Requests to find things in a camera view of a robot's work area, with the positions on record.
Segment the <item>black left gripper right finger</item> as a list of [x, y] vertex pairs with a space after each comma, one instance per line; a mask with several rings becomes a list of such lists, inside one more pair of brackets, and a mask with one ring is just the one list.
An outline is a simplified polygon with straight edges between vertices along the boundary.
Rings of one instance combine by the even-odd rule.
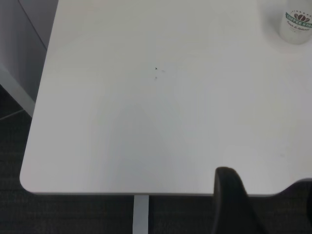
[[306, 210], [307, 210], [307, 218], [309, 220], [310, 226], [312, 226], [312, 182], [308, 182], [309, 190], [307, 195], [307, 203], [306, 203]]

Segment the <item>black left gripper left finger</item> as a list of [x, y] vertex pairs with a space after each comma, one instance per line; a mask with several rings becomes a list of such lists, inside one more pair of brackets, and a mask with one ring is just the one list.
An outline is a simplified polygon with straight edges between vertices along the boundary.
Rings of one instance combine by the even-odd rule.
[[238, 173], [218, 167], [214, 176], [213, 234], [265, 234]]

